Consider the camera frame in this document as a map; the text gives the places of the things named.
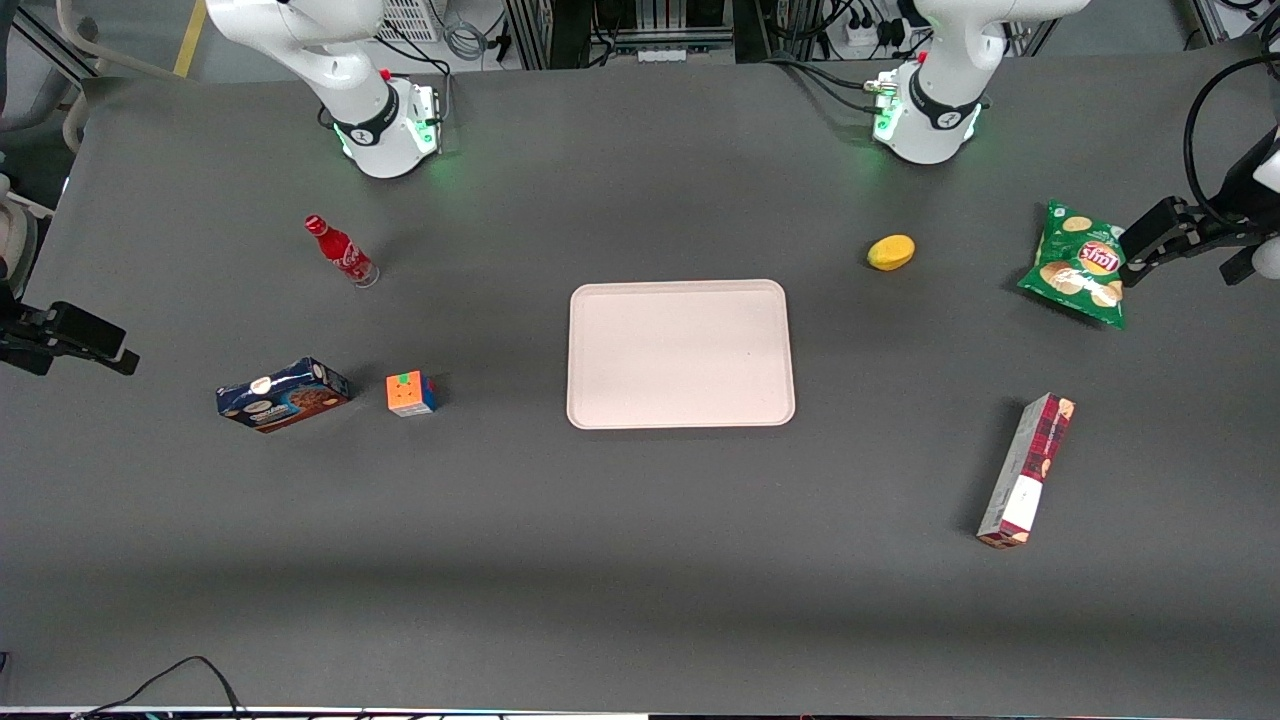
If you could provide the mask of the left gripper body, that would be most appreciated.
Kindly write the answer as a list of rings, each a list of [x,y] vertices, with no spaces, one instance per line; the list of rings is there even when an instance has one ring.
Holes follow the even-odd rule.
[[[1229,286],[1254,275],[1279,278],[1277,147],[1277,129],[1272,129],[1228,170],[1199,222],[1207,247],[1238,250],[1220,266]]]

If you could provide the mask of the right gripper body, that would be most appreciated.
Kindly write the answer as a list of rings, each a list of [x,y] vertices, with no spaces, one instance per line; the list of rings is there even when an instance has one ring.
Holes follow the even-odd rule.
[[[20,302],[1,283],[1,360],[32,375],[47,375],[52,356],[41,327],[42,311]]]

